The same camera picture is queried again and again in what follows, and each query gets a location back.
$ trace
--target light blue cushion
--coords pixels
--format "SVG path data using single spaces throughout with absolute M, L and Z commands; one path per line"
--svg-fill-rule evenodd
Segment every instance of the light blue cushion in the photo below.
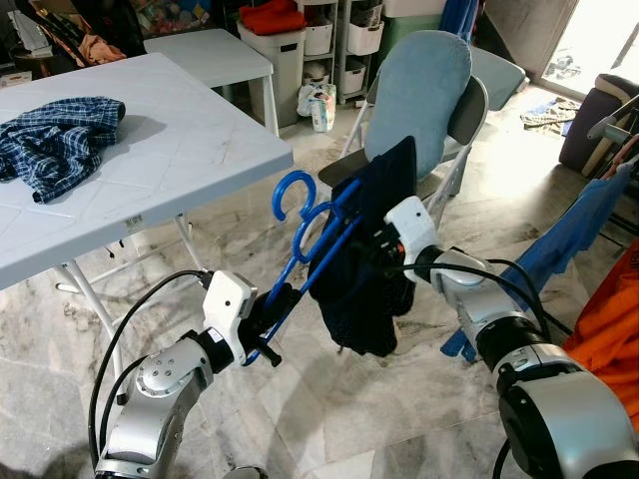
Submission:
M 425 177 L 441 161 L 448 120 L 469 78 L 470 52 L 459 37 L 425 30 L 406 35 L 379 70 L 366 157 L 382 155 L 413 136 L 417 176 Z

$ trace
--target white tile floor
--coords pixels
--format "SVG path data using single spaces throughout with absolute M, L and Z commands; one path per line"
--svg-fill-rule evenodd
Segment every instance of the white tile floor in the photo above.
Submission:
M 461 194 L 444 214 L 445 244 L 515 259 L 586 184 L 557 165 L 560 140 L 522 130 L 519 114 L 546 96 L 530 88 L 502 112 L 489 114 Z M 284 129 L 297 168 L 316 173 L 334 161 L 355 114 L 339 110 L 328 134 L 314 133 L 309 121 Z M 281 177 L 190 214 L 206 263 L 236 270 L 262 290 L 288 259 L 296 226 L 277 225 L 270 212 Z M 299 207 L 302 194 L 287 195 L 288 210 Z M 80 263 L 88 272 L 104 270 L 176 235 L 170 225 L 159 227 L 135 236 L 125 249 L 113 245 L 115 259 L 98 249 Z M 546 307 L 572 324 L 617 250 L 598 239 L 550 281 L 542 295 Z M 191 266 L 175 245 L 98 290 L 114 314 L 123 314 L 158 279 Z M 293 281 L 304 278 L 301 270 Z M 81 296 L 52 288 L 57 280 L 46 271 L 0 292 L 2 479 L 93 477 L 86 411 L 107 335 Z M 259 360 L 250 368 L 228 369 L 203 394 L 189 416 L 171 477 L 222 478 L 249 464 L 265 467 L 273 479 L 490 477 L 504 434 L 488 371 L 482 363 L 469 365 L 439 352 L 457 328 L 455 313 L 427 286 L 417 292 L 412 311 L 398 323 L 397 354 L 387 358 L 337 354 L 318 307 L 305 298 L 275 344 L 282 365 L 272 369 Z M 133 360 L 201 328 L 203 297 L 194 286 L 141 312 L 124 335 L 125 357 Z M 563 336 L 553 332 L 561 342 Z M 508 459 L 503 477 L 523 475 Z

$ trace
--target plastic bag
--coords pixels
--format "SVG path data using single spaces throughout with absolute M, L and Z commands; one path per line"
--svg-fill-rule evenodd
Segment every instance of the plastic bag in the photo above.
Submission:
M 325 133 L 335 119 L 336 87 L 332 84 L 303 85 L 298 95 L 298 114 L 313 117 L 313 129 Z

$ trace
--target wall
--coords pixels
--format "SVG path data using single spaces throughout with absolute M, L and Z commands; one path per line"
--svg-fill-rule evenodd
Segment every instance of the wall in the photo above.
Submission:
M 487 0 L 486 14 L 515 63 L 541 76 L 578 0 Z

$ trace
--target white plastic table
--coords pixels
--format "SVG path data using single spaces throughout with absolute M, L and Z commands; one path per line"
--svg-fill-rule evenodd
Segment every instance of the white plastic table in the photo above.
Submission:
M 180 33 L 146 40 L 147 52 L 159 52 L 209 88 L 262 79 L 265 125 L 278 134 L 273 65 L 223 29 Z
M 113 320 L 74 258 L 181 216 L 293 163 L 291 147 L 159 53 L 0 91 L 0 123 L 68 97 L 121 100 L 119 143 L 88 180 L 37 205 L 20 179 L 0 184 L 0 289 L 55 266 L 113 335 Z M 119 350 L 116 375 L 122 372 Z

